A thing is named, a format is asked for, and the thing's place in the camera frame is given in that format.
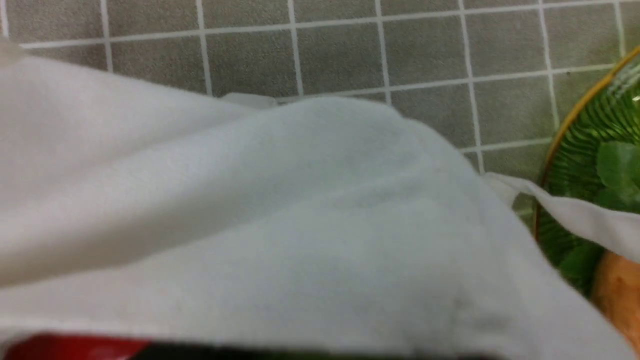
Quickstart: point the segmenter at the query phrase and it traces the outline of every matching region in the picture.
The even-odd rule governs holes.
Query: white grout line
[[[107,59],[107,71],[113,72],[113,56],[111,55],[111,42],[109,42],[109,11],[107,0],[100,0],[100,13],[102,14],[102,36],[104,36],[104,54]]]
[[[3,4],[6,0],[0,0],[0,4]],[[618,4],[618,3],[626,3],[626,2],[640,2],[640,0],[582,0],[582,1],[573,1],[567,3],[545,3],[542,5],[543,8],[562,8],[569,6],[589,6],[595,4]],[[338,26],[338,25],[352,25],[352,24],[365,24],[365,23],[375,23],[379,20],[384,21],[393,21],[393,20],[410,20],[410,19],[423,19],[428,17],[448,17],[453,15],[470,15],[477,13],[497,13],[497,12],[515,12],[515,11],[523,11],[523,10],[537,10],[540,8],[540,5],[520,5],[520,6],[503,6],[498,8],[480,8],[480,9],[468,9],[468,10],[454,10],[454,11],[446,11],[446,12],[424,12],[424,13],[410,13],[403,15],[384,15],[381,17],[367,17],[362,19],[344,19],[344,20],[328,20],[328,21],[317,21],[317,22],[301,22],[295,23],[294,27],[296,29],[300,28],[318,28],[322,26]],[[277,31],[277,30],[288,30],[291,29],[291,24],[275,24],[275,25],[264,25],[264,26],[245,26],[238,28],[216,28],[216,29],[198,29],[198,30],[186,30],[186,31],[172,31],[167,33],[152,33],[152,34],[140,34],[140,35],[127,35],[123,37],[111,37],[109,39],[110,42],[121,42],[121,41],[135,41],[135,40],[152,40],[152,39],[161,39],[161,38],[175,38],[175,37],[188,37],[188,36],[198,36],[204,32],[205,35],[208,34],[224,34],[224,33],[253,33],[258,31]],[[59,47],[59,46],[69,46],[69,45],[88,45],[88,44],[104,44],[106,41],[101,38],[93,38],[93,39],[82,39],[82,40],[64,40],[57,42],[33,42],[21,44],[25,49],[34,49],[40,47]]]
[[[531,146],[531,145],[545,145],[551,142],[551,138],[541,138],[541,139],[532,139],[532,140],[517,140],[513,142],[504,142],[504,143],[491,143],[488,145],[481,146],[473,146],[466,147],[464,149],[460,149],[460,152],[463,154],[469,152],[482,152],[482,151],[493,151],[493,150],[503,150],[503,149],[512,149],[514,147],[523,147],[523,146]]]
[[[9,37],[9,18],[6,16],[6,0],[0,0],[0,24],[2,24],[2,35]]]
[[[465,4],[464,0],[458,0],[458,6],[461,11],[464,11]],[[469,33],[467,30],[467,20],[465,18],[464,13],[460,15],[460,24],[462,27],[462,41],[465,44],[465,63],[467,65],[467,77],[468,77],[468,88],[469,88],[469,100],[471,102],[471,114],[474,123],[474,139],[476,141],[476,151],[478,157],[478,172],[480,174],[484,174],[484,158],[482,155],[482,151],[479,150],[481,146],[480,140],[480,120],[478,119],[478,107],[476,103],[476,91],[474,89],[473,82],[473,68],[471,66],[471,45],[469,44]]]
[[[545,9],[542,0],[538,0],[538,16],[540,17],[540,29],[542,30],[542,42],[545,47],[545,63],[547,64],[547,79],[549,84],[549,99],[551,100],[551,112],[554,118],[554,129],[560,126],[560,116],[558,115],[558,107],[556,101],[556,90],[554,86],[554,76],[551,73],[553,66],[551,64],[551,50],[549,49],[549,34],[547,32],[547,22],[545,20]]]
[[[563,69],[554,69],[551,70],[551,74],[565,74],[567,72],[589,72],[589,71],[598,71],[598,70],[609,70],[614,67],[614,64],[603,64],[603,65],[587,65],[582,67],[569,67]],[[485,81],[496,81],[496,80],[510,80],[510,79],[520,79],[520,78],[531,78],[534,76],[546,76],[549,73],[547,70],[540,71],[530,71],[530,72],[517,72],[513,74],[497,74],[497,75],[489,75],[489,76],[480,76],[478,78],[472,78],[471,81],[474,83],[482,83]],[[305,95],[303,97],[300,96],[288,96],[281,97],[278,100],[282,102],[291,102],[298,101],[302,98],[311,99],[314,97],[323,97],[323,96],[356,96],[356,95],[367,95],[367,94],[377,94],[381,92],[386,92],[389,90],[390,92],[395,91],[403,91],[403,90],[416,90],[423,88],[435,88],[438,86],[449,86],[449,85],[461,85],[469,83],[469,78],[463,79],[450,79],[450,80],[441,80],[441,81],[432,81],[430,83],[416,83],[416,84],[408,84],[408,85],[393,85],[379,88],[366,88],[366,89],[358,89],[358,90],[346,90],[340,92],[328,92],[321,94],[313,94],[313,95]]]
[[[616,24],[618,25],[618,41],[620,41],[620,57],[627,55],[627,39],[625,38],[625,27],[622,23],[622,11],[620,10],[620,2],[613,4],[616,8]]]
[[[204,86],[207,95],[213,96],[213,86],[211,84],[211,70],[209,68],[209,51],[207,49],[207,37],[204,34],[204,10],[202,10],[202,0],[196,0],[198,12],[198,28],[200,29],[200,51],[202,52],[202,68],[204,70]]]
[[[298,30],[296,29],[296,8],[293,0],[288,0],[289,6],[289,27],[291,29],[291,46],[293,49],[293,64],[296,68],[296,85],[298,87],[298,96],[305,94],[305,87],[302,83],[302,66],[300,65],[300,50],[298,48]]]
[[[380,58],[382,62],[382,79],[385,84],[385,101],[391,105],[391,90],[389,90],[389,66],[387,63],[387,43],[385,42],[385,27],[382,24],[382,5],[376,0],[376,16],[378,20],[378,37],[380,39]]]

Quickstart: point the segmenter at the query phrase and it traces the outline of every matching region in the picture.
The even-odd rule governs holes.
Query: orange object
[[[592,298],[640,354],[640,264],[607,252],[596,271]]]

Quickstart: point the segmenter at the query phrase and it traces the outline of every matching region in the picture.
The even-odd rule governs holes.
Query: white fabric fold
[[[459,152],[384,105],[256,112],[0,69],[0,333],[633,359]]]
[[[533,182],[494,173],[485,181],[511,205],[519,193],[532,195],[565,229],[640,263],[640,215],[614,211],[579,199],[554,197]]]

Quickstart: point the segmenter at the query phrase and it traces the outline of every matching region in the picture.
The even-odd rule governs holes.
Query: gold bowl rim
[[[560,125],[560,128],[557,130],[556,135],[553,141],[551,142],[551,146],[549,147],[549,151],[547,152],[547,157],[545,159],[541,176],[540,176],[540,181],[539,181],[539,184],[541,187],[544,188],[544,186],[547,184],[547,176],[548,176],[551,160],[556,154],[557,148],[560,145],[560,142],[562,141],[562,139],[564,138],[566,131],[576,121],[576,119],[578,119],[578,115],[580,115],[580,112],[582,112],[582,110],[587,105],[587,103],[591,101],[598,92],[600,92],[605,87],[609,86],[609,84],[616,77],[618,72],[626,64],[628,64],[631,61],[631,59],[635,58],[638,54],[640,54],[640,46],[636,47],[633,51],[631,51],[631,53],[628,53],[624,57],[624,59],[622,59],[616,66],[614,66],[614,68],[604,78],[602,78],[596,85],[594,85],[591,89],[589,89],[589,91],[586,94],[584,94],[584,96],[582,96],[580,101],[578,101],[578,103],[573,107],[571,112],[569,112],[569,115],[567,115],[564,118],[564,121]],[[538,234],[538,218],[540,217],[540,204],[537,202],[535,203],[535,209],[534,209],[533,215],[534,215],[533,216],[534,239],[536,239],[536,241],[539,241],[540,239]]]

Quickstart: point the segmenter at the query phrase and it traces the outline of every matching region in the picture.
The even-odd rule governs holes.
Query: gray tile floor
[[[640,0],[0,0],[0,15],[33,54],[189,91],[387,102],[478,171],[531,179],[640,44]]]

